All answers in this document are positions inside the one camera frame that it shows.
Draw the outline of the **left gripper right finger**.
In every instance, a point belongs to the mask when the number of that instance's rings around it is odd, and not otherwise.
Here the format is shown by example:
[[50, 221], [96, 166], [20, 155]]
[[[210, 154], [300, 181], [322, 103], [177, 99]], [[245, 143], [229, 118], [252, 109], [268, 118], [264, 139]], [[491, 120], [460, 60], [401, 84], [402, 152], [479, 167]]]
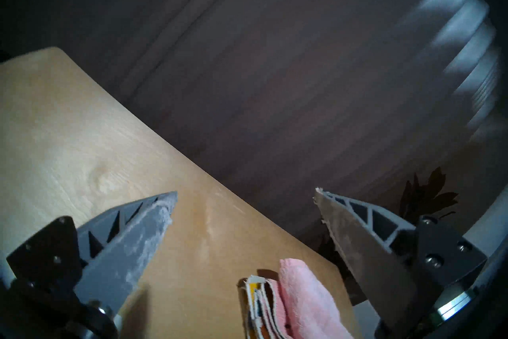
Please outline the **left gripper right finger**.
[[474, 298], [487, 256], [437, 217], [412, 224], [319, 187], [315, 203], [379, 326], [440, 326]]

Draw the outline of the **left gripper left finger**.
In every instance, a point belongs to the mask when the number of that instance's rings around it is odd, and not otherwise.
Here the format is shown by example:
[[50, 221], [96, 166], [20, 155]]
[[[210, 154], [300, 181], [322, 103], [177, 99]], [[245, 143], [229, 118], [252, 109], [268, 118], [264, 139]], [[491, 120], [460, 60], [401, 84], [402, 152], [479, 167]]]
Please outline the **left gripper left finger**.
[[30, 295], [63, 310], [99, 301], [117, 313], [159, 248], [178, 201], [176, 191], [110, 208], [76, 227], [59, 216], [6, 258]]

